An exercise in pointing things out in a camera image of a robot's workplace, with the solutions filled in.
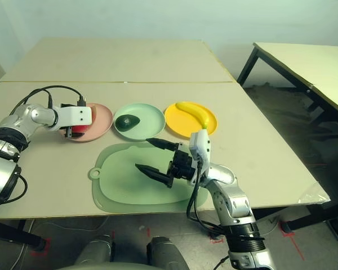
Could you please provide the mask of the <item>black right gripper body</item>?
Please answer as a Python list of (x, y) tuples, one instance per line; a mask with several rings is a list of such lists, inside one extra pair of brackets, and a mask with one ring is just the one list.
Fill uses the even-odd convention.
[(174, 156), (168, 165), (167, 176), (169, 181), (166, 186), (171, 188), (174, 178), (191, 181), (194, 177), (195, 165), (193, 165), (193, 158), (184, 151), (183, 144), (169, 142), (167, 149), (173, 151)]

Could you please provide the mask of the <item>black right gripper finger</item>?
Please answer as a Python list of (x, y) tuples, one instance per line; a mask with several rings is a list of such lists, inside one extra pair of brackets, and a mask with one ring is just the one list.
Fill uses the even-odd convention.
[(170, 151), (176, 151), (177, 150), (177, 144), (167, 141), (165, 139), (160, 138), (147, 138), (147, 142), (149, 142), (151, 145), (163, 149), (163, 150), (170, 150)]
[(158, 181), (160, 183), (163, 183), (168, 188), (172, 187), (172, 176), (163, 174), (159, 171), (159, 169), (156, 169), (148, 165), (135, 164), (135, 167), (137, 167), (139, 171), (144, 173), (149, 178)]

